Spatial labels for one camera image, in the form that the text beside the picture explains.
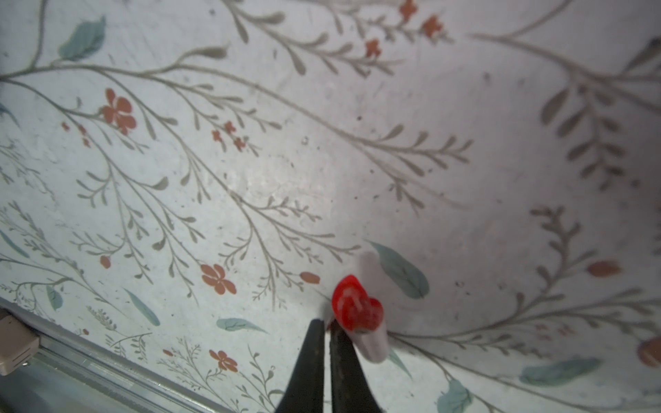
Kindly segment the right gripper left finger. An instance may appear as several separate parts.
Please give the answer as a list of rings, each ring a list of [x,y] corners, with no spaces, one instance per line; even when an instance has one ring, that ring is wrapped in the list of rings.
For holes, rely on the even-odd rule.
[[[275,413],[322,413],[325,382],[325,323],[308,326],[289,384]]]

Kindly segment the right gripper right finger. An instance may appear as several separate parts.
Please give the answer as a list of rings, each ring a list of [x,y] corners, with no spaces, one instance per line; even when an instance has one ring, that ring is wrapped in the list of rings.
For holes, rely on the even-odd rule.
[[[330,368],[333,413],[381,413],[354,344],[337,321],[330,324]]]

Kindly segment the small wooden block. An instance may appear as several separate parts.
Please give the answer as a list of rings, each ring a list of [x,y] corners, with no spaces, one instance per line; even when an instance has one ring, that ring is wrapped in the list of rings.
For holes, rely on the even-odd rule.
[[[25,323],[1,310],[1,375],[7,376],[20,368],[39,350],[39,336]]]

